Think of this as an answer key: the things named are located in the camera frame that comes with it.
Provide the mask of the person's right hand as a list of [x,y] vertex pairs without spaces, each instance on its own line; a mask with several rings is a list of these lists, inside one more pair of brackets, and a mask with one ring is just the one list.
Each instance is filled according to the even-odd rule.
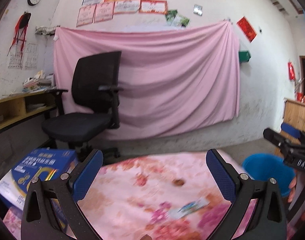
[[294,177],[294,179],[289,184],[290,194],[288,197],[288,203],[291,203],[293,201],[293,198],[295,196],[295,187],[297,184],[297,175]]

